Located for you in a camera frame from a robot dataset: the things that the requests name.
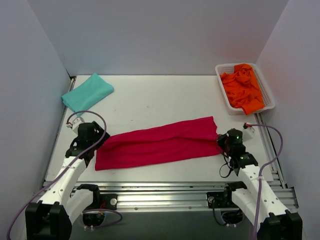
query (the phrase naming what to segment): red cloth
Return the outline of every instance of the red cloth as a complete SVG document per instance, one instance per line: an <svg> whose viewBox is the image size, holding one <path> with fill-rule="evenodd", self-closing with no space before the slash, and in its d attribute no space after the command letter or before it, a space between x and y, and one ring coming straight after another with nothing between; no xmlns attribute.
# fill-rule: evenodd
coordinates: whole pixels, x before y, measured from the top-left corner
<svg viewBox="0 0 320 240"><path fill-rule="evenodd" d="M96 152L95 170L133 168L219 154L212 116L111 136Z"/></svg>

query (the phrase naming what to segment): white plastic basket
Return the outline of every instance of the white plastic basket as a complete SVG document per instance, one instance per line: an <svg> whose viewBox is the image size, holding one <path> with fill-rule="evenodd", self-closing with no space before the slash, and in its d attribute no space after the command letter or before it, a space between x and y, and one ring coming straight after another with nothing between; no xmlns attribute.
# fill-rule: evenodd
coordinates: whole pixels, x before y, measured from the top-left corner
<svg viewBox="0 0 320 240"><path fill-rule="evenodd" d="M220 75L223 73L233 74L234 70L235 70L235 65L238 65L238 64L240 64L240 63L219 64L215 67L215 72L218 77L218 81L219 81L222 93L224 95L225 102L227 104L228 113L230 115L244 115L245 113L241 108L234 108L230 105L225 88L224 88L224 85L221 81ZM272 92L271 92L264 76L262 75L261 71L258 69L257 65L255 65L253 63L247 63L247 64L250 65L253 69L254 75L257 79L258 85L259 85L261 92L262 92L263 103L265 106L264 108L259 109L258 111L255 111L254 114L261 113L267 109L273 109L276 106L275 99L272 95Z"/></svg>

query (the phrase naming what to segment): screw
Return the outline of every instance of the screw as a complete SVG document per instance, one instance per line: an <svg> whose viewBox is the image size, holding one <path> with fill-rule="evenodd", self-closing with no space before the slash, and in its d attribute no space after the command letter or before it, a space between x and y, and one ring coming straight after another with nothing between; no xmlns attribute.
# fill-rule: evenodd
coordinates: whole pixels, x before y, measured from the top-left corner
<svg viewBox="0 0 320 240"><path fill-rule="evenodd" d="M208 197L208 202L210 204L212 204L214 200L215 200L215 198L213 196Z"/></svg>
<svg viewBox="0 0 320 240"><path fill-rule="evenodd" d="M112 198L112 199L110 200L110 204L111 204L112 206L115 206L115 205L117 204L117 199Z"/></svg>

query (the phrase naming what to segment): teal towel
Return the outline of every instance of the teal towel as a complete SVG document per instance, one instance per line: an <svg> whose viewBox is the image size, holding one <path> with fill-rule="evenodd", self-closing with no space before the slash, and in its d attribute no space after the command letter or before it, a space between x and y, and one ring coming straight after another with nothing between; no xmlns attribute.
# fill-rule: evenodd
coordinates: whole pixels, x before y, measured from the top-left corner
<svg viewBox="0 0 320 240"><path fill-rule="evenodd" d="M72 111L88 110L100 100L114 91L114 87L106 83L94 73L84 83L62 96L63 103Z"/></svg>

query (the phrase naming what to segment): crumpled orange fabric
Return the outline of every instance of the crumpled orange fabric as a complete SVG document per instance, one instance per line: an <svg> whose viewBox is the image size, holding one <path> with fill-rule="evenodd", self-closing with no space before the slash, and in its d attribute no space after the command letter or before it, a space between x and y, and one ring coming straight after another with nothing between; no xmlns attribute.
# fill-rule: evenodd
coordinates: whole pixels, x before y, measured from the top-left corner
<svg viewBox="0 0 320 240"><path fill-rule="evenodd" d="M242 108L245 115L249 115L265 107L257 78L250 65L235 65L233 74L223 73L220 77L233 108Z"/></svg>

